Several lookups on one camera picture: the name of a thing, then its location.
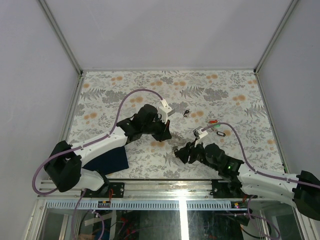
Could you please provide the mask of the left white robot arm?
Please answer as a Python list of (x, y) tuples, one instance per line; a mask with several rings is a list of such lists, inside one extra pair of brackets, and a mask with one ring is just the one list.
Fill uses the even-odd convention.
[(107, 157), (106, 153), (137, 141), (142, 135), (151, 135), (158, 142), (171, 139), (169, 116), (174, 112), (168, 104), (159, 107), (145, 104), (138, 113), (117, 122), (109, 136), (91, 138), (76, 149), (61, 141), (52, 151), (53, 159), (45, 164), (44, 170), (61, 193), (78, 187), (105, 197), (110, 190), (106, 173), (100, 169), (85, 169), (85, 165), (102, 159), (107, 161), (108, 168), (111, 167), (115, 157)]

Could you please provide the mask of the silver keyring holder with rings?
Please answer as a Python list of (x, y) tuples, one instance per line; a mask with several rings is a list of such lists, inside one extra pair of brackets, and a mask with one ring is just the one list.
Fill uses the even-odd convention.
[(181, 147), (187, 144), (188, 140), (183, 138), (177, 133), (171, 133), (171, 139), (168, 140), (168, 143), (174, 147)]

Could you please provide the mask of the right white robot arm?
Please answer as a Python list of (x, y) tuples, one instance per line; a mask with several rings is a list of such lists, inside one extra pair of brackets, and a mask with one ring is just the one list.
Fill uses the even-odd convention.
[(195, 161), (215, 170), (228, 184), (233, 197), (243, 195), (272, 199), (296, 208), (302, 215), (320, 219), (320, 181), (308, 171), (279, 173), (262, 168), (251, 169), (243, 160), (228, 156), (216, 144), (207, 146), (188, 142), (174, 155), (184, 164)]

